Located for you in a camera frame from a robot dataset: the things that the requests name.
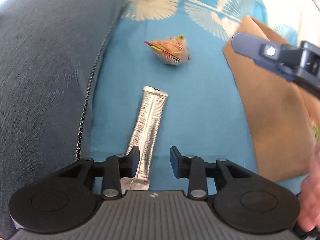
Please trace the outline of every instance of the brown envelope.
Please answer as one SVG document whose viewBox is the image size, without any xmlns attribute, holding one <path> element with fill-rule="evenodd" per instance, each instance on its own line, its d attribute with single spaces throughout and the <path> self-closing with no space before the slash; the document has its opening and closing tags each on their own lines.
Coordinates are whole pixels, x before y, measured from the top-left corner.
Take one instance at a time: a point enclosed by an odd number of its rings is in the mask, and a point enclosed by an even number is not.
<svg viewBox="0 0 320 240">
<path fill-rule="evenodd" d="M 237 31 L 287 43 L 249 16 Z M 320 124 L 320 102 L 305 91 L 300 93 L 295 84 L 255 65 L 252 59 L 236 54 L 231 41 L 223 52 L 243 103 L 259 174 L 279 181 L 308 173 L 308 160 L 316 143 L 309 114 Z"/>
</svg>

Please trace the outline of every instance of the candy wrapper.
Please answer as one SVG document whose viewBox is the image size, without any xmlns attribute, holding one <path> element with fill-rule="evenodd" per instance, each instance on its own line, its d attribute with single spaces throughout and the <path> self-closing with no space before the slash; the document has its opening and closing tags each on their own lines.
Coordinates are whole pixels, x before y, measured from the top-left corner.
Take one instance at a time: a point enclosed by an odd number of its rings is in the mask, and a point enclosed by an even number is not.
<svg viewBox="0 0 320 240">
<path fill-rule="evenodd" d="M 167 38 L 161 41 L 147 42 L 153 52 L 165 64 L 178 66 L 181 63 L 190 60 L 189 48 L 184 36 Z"/>
</svg>

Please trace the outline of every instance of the gray ribbed panel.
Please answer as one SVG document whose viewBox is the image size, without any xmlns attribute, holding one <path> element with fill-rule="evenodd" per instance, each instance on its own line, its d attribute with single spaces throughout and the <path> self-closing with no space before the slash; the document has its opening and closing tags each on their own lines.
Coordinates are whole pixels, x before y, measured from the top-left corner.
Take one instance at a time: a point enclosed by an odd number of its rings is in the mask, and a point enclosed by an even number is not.
<svg viewBox="0 0 320 240">
<path fill-rule="evenodd" d="M 128 191 L 105 201 L 86 224 L 56 235 L 20 230 L 11 240 L 295 240 L 290 231 L 265 236 L 238 232 L 218 220 L 205 202 L 182 191 Z"/>
</svg>

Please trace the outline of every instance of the dark gray bag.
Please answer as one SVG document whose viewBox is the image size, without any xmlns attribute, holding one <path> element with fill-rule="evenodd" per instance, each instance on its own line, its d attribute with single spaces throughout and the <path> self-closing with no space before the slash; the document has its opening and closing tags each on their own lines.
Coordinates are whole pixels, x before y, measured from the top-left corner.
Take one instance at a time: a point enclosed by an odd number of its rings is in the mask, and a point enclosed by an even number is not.
<svg viewBox="0 0 320 240">
<path fill-rule="evenodd" d="M 89 155 L 93 91 L 122 0 L 2 0 L 0 3 L 0 236 L 20 187 Z"/>
</svg>

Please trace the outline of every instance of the zipper teeth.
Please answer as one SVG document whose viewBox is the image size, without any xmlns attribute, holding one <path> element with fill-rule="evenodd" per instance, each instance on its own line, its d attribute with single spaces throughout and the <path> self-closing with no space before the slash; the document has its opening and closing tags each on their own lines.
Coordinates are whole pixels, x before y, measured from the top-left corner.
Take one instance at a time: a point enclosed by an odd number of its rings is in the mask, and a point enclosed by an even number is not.
<svg viewBox="0 0 320 240">
<path fill-rule="evenodd" d="M 76 148 L 76 162 L 80 160 L 80 157 L 81 157 L 81 141 L 82 141 L 82 130 L 83 130 L 83 124 L 84 124 L 84 118 L 85 118 L 85 113 L 87 111 L 87 106 L 88 106 L 88 101 L 89 101 L 89 95 L 90 95 L 90 90 L 91 90 L 91 85 L 92 85 L 92 81 L 93 81 L 93 78 L 94 78 L 94 74 L 96 72 L 96 68 L 97 68 L 97 65 L 98 65 L 98 61 L 99 61 L 99 58 L 102 54 L 102 51 L 103 51 L 103 48 L 104 48 L 104 45 L 106 43 L 106 40 L 110 34 L 110 31 L 111 31 L 111 28 L 113 28 L 115 22 L 116 22 L 116 19 L 117 19 L 117 16 L 118 16 L 118 13 L 115 14 L 112 22 L 111 22 L 111 25 L 106 33 L 106 35 L 104 36 L 104 39 L 101 43 L 101 46 L 100 46 L 100 49 L 99 49 L 99 52 L 94 60 L 94 63 L 93 63 L 93 66 L 92 66 L 92 70 L 91 70 L 91 73 L 90 73 L 90 77 L 89 77 L 89 82 L 88 82 L 88 86 L 87 86 L 87 90 L 85 92 L 85 101 L 84 101 L 84 105 L 83 105 L 83 109 L 82 109 L 82 114 L 81 114 L 81 118 L 80 118 L 80 123 L 79 123 L 79 131 L 78 131 L 78 139 L 77 139 L 77 148 Z"/>
</svg>

